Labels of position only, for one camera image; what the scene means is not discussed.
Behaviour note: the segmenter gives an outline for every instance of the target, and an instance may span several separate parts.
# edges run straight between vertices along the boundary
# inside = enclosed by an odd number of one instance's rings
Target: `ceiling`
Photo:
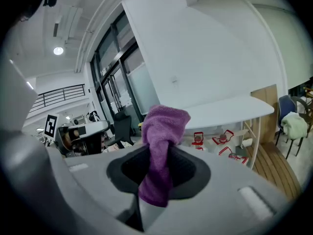
[[[103,0],[58,0],[51,7],[41,6],[28,21],[17,23],[8,33],[6,51],[25,78],[74,71],[79,46],[89,21]],[[72,24],[69,14],[64,11],[82,8],[75,13],[77,23]],[[58,34],[54,27],[60,21]],[[71,35],[62,31],[62,22],[70,22]],[[55,47],[62,46],[64,53],[53,54]]]
[[[69,108],[65,111],[58,112],[57,114],[61,114],[65,117],[69,116],[71,119],[75,119],[75,118],[80,117],[81,115],[86,114],[86,112],[88,111],[88,107],[89,107],[89,104],[82,104],[73,108]],[[35,136],[35,137],[38,135],[41,136],[41,133],[38,132],[37,129],[38,128],[44,129],[44,126],[45,126],[45,118],[23,127],[22,132],[29,136]]]

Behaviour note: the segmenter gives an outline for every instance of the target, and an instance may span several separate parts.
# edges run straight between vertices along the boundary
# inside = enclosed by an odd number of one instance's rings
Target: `white cloth on chair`
[[[282,120],[284,133],[289,139],[295,140],[306,137],[308,125],[298,113],[290,112]]]

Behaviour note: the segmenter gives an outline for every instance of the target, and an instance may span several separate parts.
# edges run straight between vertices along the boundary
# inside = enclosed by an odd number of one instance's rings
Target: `desk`
[[[243,122],[255,142],[250,168],[253,168],[260,141],[260,119],[274,112],[269,104],[251,96],[239,96],[184,109],[191,119],[186,130]],[[254,133],[245,121],[256,119]]]

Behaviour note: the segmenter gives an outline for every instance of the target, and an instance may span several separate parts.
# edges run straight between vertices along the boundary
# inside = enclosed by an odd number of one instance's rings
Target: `purple towel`
[[[186,111],[164,105],[151,107],[142,126],[142,140],[149,145],[150,167],[139,186],[139,197],[145,202],[166,207],[168,194],[173,187],[167,166],[167,149],[170,143],[178,144],[190,120]]]

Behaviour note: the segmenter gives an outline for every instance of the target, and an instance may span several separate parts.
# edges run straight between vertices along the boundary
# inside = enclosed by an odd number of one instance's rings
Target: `blue chair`
[[[297,112],[297,105],[290,98],[289,95],[285,95],[285,96],[280,97],[278,99],[278,127],[279,127],[279,133],[278,133],[278,137],[277,137],[275,145],[277,145],[277,143],[278,143],[278,139],[279,139],[279,136],[280,136],[281,132],[284,132],[284,128],[281,125],[282,120],[290,112]],[[301,144],[302,144],[302,140],[303,140],[303,138],[301,138],[301,140],[300,140],[300,144],[299,144],[299,148],[298,148],[298,151],[297,151],[297,155],[299,153],[299,150],[300,150],[300,147],[301,147]],[[290,144],[289,151],[287,153],[286,159],[289,156],[289,153],[290,153],[293,141],[294,140],[291,140],[291,144]]]

